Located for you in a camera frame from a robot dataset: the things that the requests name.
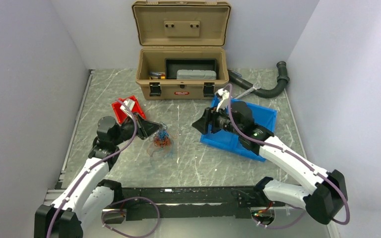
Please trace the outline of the blue two-compartment plastic bin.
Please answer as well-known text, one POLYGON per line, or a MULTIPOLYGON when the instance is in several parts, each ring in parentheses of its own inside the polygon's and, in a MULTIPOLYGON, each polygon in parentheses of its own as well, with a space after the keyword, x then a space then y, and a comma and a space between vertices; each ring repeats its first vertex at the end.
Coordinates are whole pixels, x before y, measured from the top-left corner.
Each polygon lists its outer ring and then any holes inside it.
MULTIPOLYGON (((276 110, 252 103, 247 103, 247 107, 252 111, 252 117, 257 124, 260 124, 266 127, 268 130, 274 132, 277 116, 276 110)), ((255 153, 245 149, 239 142, 237 135, 223 130, 215 134, 209 132, 206 135, 201 135, 200 143, 252 160, 265 162, 265 158, 262 156, 257 156, 255 153)))

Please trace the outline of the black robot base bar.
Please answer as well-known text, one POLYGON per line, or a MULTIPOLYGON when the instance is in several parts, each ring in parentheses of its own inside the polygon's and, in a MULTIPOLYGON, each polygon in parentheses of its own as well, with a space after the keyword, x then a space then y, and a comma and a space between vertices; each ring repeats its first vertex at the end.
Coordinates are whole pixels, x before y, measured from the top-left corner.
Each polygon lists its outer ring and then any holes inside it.
POLYGON ((234 217, 270 214, 271 202, 253 186, 124 187, 103 210, 120 212, 126 221, 150 218, 234 217))

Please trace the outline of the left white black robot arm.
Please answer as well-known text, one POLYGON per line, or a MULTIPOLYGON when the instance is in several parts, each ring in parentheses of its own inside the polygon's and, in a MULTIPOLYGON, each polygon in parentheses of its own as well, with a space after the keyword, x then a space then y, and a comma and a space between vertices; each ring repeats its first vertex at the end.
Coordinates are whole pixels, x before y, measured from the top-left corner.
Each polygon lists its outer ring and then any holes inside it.
POLYGON ((162 124, 133 113, 118 124, 112 116, 98 121, 97 136, 80 173, 50 205, 35 212, 34 237, 81 238, 84 230, 107 206, 117 208, 123 201, 122 185, 104 177, 113 168, 122 149, 135 137, 145 140, 161 129, 162 124))

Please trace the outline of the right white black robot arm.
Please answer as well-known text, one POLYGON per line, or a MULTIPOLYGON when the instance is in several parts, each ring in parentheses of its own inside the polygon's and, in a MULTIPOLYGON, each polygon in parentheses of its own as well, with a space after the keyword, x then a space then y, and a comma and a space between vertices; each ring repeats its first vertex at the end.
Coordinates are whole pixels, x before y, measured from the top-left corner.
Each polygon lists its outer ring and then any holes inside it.
POLYGON ((349 211, 345 176, 338 170, 329 172, 290 149, 271 130, 256 123, 245 102, 233 102, 230 111, 225 107, 207 107, 192 127, 203 135, 225 131, 238 136, 245 149, 274 163, 298 182, 286 184, 264 177, 254 187, 256 204, 287 203, 304 209, 324 225, 335 221, 342 208, 349 211))

